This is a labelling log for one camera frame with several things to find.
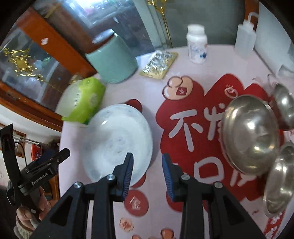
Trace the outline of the translucent squeeze bottle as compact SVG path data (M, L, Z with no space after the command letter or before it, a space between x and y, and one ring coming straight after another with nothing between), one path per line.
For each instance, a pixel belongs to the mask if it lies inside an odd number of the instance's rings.
M250 12L248 18L238 25L236 42L234 46L235 53L243 59L250 57L256 41L256 32L254 30L254 24L251 22L251 17L256 18L259 15L255 12Z

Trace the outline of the white sterilizer appliance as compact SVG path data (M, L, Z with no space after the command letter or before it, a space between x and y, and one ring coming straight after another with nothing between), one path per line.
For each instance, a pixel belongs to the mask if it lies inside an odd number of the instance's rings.
M259 3L255 50L275 76L293 77L293 43L278 19Z

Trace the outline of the white pill bottle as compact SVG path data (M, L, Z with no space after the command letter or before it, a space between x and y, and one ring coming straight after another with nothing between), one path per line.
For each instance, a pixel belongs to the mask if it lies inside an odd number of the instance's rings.
M208 39L205 27L200 24L187 26L187 47L190 60L195 64L202 64L207 58Z

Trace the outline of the large steel bowl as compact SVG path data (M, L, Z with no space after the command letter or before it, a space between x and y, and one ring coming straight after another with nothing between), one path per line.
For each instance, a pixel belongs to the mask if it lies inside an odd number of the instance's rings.
M263 197L265 215L272 218L293 198L293 143L284 143L268 173Z

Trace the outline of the steel bowl pink outside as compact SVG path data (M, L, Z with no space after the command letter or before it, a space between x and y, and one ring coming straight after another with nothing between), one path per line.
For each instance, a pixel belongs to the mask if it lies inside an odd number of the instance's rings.
M279 152L280 136L270 106L252 95L241 95L226 107L220 142L228 163L246 175L269 171Z

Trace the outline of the foil blister pack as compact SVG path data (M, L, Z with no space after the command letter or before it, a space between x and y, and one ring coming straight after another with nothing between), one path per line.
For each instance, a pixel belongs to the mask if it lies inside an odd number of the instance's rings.
M152 54L139 74L141 76L162 80L177 56L177 52L157 50Z

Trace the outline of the green tissue pack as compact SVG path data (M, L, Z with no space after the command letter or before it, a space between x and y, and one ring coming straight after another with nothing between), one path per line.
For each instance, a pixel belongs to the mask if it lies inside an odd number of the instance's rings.
M65 89L55 112L65 122L87 125L98 112L105 91L105 84L95 77L77 80Z

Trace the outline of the wooden glass cabinet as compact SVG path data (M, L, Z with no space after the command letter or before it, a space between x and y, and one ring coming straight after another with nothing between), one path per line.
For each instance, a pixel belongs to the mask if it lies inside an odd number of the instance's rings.
M1 1L1 105L62 129L58 102L73 77L96 73L87 55L107 30L134 56L160 46L146 1Z

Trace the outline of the white marble plate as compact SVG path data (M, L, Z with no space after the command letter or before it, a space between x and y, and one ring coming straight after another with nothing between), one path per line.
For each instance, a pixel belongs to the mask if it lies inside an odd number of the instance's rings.
M134 156L130 185L146 173L153 154L153 137L148 122L136 108L116 104L100 110L85 129L80 157L92 182L112 173L124 162L127 153Z

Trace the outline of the small steel bowl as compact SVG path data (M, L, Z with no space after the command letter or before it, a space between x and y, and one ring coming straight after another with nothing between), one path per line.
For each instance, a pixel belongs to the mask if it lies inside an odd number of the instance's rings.
M278 120L279 128L284 131L293 130L293 95L283 84L275 85L269 104Z

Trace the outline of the mint green canister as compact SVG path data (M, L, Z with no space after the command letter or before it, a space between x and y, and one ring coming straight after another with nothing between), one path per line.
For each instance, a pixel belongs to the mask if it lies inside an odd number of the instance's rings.
M95 50L85 56L105 82L120 83L137 71L136 57L112 29L98 34L92 44Z

